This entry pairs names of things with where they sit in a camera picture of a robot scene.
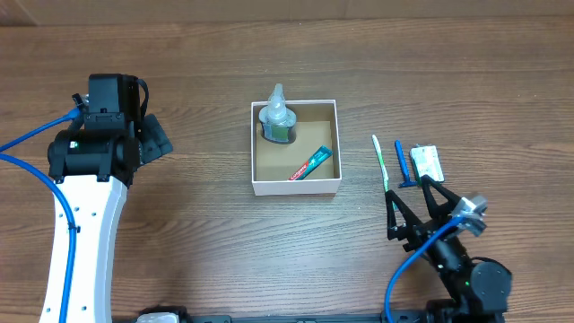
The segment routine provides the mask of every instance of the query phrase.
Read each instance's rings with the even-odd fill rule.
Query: wooden table
[[[117,233],[112,307],[233,316],[374,313],[407,257],[388,241],[380,170],[393,142],[435,144],[447,187],[490,200],[462,240],[514,276],[510,322],[574,319],[574,20],[419,19],[0,29],[0,142],[57,118],[92,73],[145,79],[175,152],[140,169]],[[336,99],[344,180],[335,197],[255,197],[249,103],[283,83]],[[51,129],[9,151],[48,171]],[[53,200],[0,163],[0,321],[37,322]],[[423,218],[417,188],[398,192]],[[396,309],[447,296],[417,263]]]

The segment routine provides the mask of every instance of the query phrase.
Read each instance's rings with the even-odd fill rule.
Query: green toothbrush
[[[388,174],[387,168],[385,167],[385,160],[383,160],[383,153],[380,151],[380,144],[378,144],[378,139],[375,135],[372,136],[373,144],[375,145],[375,152],[377,152],[378,163],[380,164],[380,171],[383,173],[383,185],[385,186],[385,192],[388,191]]]

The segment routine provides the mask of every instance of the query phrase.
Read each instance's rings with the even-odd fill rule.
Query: plastic bottle
[[[263,138],[276,144],[291,144],[297,137],[295,135],[297,116],[285,106],[282,84],[275,85],[268,101],[268,105],[259,111]]]

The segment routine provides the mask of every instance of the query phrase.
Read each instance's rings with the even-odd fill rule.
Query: red toothpaste tube
[[[333,155],[333,152],[324,145],[319,147],[319,149],[313,153],[308,161],[305,161],[303,166],[299,170],[295,171],[289,180],[302,180],[307,177],[315,168],[317,168],[322,162],[326,161],[329,157]]]

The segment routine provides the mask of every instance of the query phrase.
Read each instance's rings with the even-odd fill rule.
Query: white box
[[[297,115],[292,144],[274,144],[261,136],[259,111],[266,101],[251,103],[251,183],[256,196],[334,194],[341,184],[341,155],[335,100],[287,100]],[[304,180],[287,180],[324,145],[333,156]]]

